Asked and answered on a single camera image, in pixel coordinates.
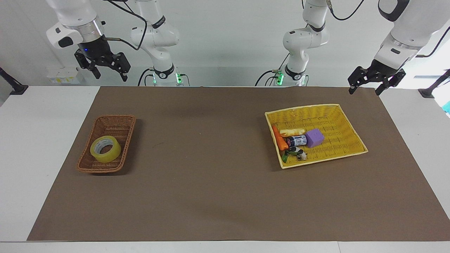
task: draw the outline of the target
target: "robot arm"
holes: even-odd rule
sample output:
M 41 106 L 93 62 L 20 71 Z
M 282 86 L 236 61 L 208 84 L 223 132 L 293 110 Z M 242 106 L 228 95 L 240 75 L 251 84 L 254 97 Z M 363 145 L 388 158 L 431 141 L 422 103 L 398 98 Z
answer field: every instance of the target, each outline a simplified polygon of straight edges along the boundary
M 141 48 L 149 54 L 153 62 L 154 83 L 165 86 L 181 85 L 182 79 L 172 62 L 171 55 L 164 47 L 177 45 L 180 34 L 176 28 L 166 22 L 158 0 L 136 0 L 140 15 L 152 24 L 152 29 L 145 33 Z M 139 44 L 143 27 L 135 27 L 131 31 L 134 44 Z
M 305 50 L 319 47 L 328 42 L 329 34 L 325 27 L 327 11 L 326 0 L 306 0 L 303 19 L 307 26 L 291 30 L 284 35 L 283 45 L 289 51 L 288 64 L 282 66 L 284 83 L 299 85 L 309 61 Z
M 448 0 L 379 0 L 378 10 L 394 27 L 381 44 L 368 69 L 357 67 L 348 78 L 349 92 L 369 82 L 382 82 L 376 90 L 395 87 L 405 76 L 403 65 L 430 41 L 449 20 Z
M 47 37 L 55 48 L 78 44 L 75 57 L 81 68 L 90 70 L 100 78 L 96 66 L 117 71 L 123 81 L 127 80 L 130 64 L 120 52 L 113 54 L 105 40 L 103 21 L 99 21 L 90 0 L 46 0 L 56 12 L 59 22 L 47 31 Z

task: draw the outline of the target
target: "small can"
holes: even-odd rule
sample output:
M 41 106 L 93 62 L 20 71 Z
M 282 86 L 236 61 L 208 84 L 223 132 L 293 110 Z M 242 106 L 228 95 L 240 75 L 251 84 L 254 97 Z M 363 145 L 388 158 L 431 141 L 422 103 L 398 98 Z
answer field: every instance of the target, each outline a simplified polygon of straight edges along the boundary
M 307 143 L 306 136 L 290 136 L 286 138 L 286 143 L 288 144 L 289 148 L 295 147 L 295 146 L 304 146 Z

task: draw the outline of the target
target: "purple foam cube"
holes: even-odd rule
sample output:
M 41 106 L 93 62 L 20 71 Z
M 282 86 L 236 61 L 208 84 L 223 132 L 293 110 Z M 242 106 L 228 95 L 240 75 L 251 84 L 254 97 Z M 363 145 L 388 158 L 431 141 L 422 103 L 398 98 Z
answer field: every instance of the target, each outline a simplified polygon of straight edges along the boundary
M 306 140 L 308 148 L 314 148 L 315 146 L 318 146 L 324 141 L 325 136 L 320 132 L 319 129 L 315 128 L 311 131 L 306 132 Z

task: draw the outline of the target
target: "white table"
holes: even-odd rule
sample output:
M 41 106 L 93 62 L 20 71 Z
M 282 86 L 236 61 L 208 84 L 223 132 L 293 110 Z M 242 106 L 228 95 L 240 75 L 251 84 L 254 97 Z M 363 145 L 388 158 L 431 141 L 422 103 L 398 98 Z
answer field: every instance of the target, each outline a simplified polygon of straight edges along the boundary
M 98 89 L 31 86 L 0 107 L 0 252 L 450 252 L 450 242 L 24 242 Z M 450 135 L 437 131 L 450 119 L 416 90 L 381 98 L 450 216 Z

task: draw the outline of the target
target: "brown table mat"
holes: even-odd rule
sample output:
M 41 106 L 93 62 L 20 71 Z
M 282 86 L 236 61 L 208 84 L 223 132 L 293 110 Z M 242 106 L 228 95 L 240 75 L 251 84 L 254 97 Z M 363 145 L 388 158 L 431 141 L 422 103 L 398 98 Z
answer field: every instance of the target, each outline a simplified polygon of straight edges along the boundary
M 450 240 L 381 100 L 347 90 L 101 87 L 28 240 Z M 369 152 L 281 170 L 264 112 L 327 103 L 342 106 Z M 80 173 L 102 114 L 138 119 L 124 168 Z

